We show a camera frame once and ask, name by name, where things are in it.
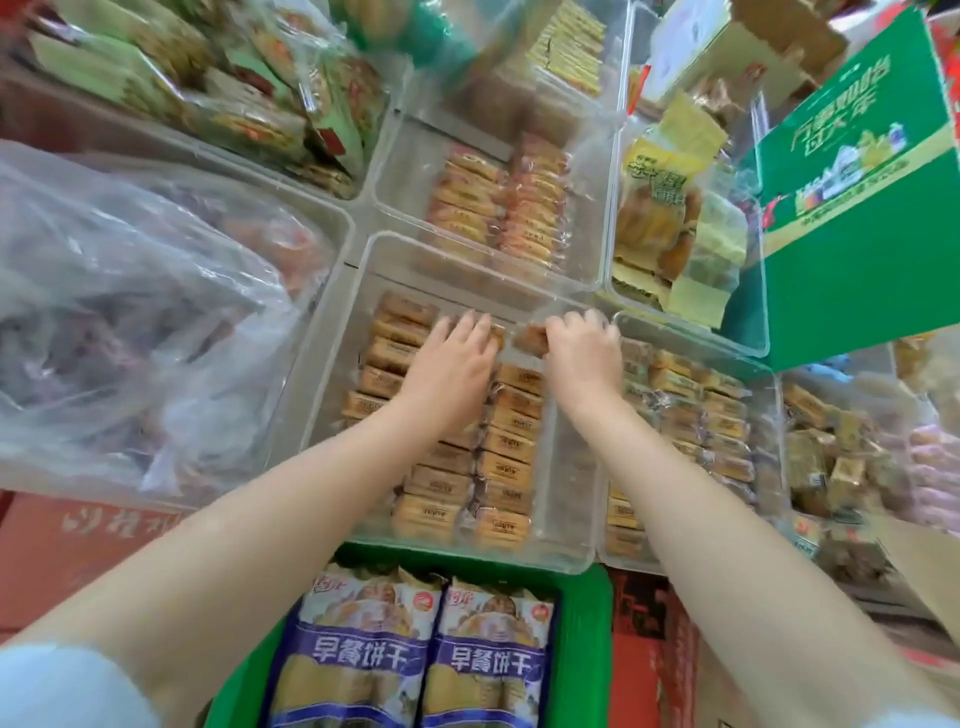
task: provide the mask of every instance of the cardboard flap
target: cardboard flap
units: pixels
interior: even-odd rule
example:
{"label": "cardboard flap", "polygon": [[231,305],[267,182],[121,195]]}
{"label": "cardboard flap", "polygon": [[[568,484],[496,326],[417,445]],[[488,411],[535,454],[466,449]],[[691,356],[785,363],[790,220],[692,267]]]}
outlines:
{"label": "cardboard flap", "polygon": [[960,539],[887,516],[871,522],[890,563],[960,644]]}

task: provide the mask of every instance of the white sleeve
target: white sleeve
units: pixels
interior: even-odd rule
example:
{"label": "white sleeve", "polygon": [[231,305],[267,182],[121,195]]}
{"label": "white sleeve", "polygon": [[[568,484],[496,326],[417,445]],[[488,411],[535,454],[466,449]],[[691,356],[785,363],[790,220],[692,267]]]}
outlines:
{"label": "white sleeve", "polygon": [[160,728],[132,680],[83,647],[0,649],[0,696],[0,728]]}

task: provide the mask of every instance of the left hand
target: left hand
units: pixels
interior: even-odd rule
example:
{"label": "left hand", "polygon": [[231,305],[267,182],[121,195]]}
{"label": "left hand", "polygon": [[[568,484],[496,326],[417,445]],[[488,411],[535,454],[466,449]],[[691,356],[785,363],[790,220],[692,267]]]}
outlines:
{"label": "left hand", "polygon": [[444,316],[403,379],[395,399],[435,421],[438,437],[462,432],[480,416],[497,353],[491,326],[486,313],[477,321],[468,311],[455,327]]}

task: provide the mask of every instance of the right hand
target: right hand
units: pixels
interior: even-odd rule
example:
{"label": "right hand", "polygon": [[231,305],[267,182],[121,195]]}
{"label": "right hand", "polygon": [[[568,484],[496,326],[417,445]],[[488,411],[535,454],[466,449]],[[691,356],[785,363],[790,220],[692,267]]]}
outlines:
{"label": "right hand", "polygon": [[569,311],[546,320],[550,353],[545,357],[547,381],[557,404],[572,417],[610,397],[620,398],[623,359],[620,331],[605,325],[598,311],[581,316]]}

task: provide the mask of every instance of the breakfast biscuit bag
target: breakfast biscuit bag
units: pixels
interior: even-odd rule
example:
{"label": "breakfast biscuit bag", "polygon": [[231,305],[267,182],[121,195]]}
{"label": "breakfast biscuit bag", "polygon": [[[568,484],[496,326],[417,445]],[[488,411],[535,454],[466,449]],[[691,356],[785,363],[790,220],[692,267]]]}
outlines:
{"label": "breakfast biscuit bag", "polygon": [[410,728],[441,592],[403,569],[330,564],[288,635],[267,725]]}
{"label": "breakfast biscuit bag", "polygon": [[457,579],[431,645],[423,728],[504,724],[535,728],[554,604]]}

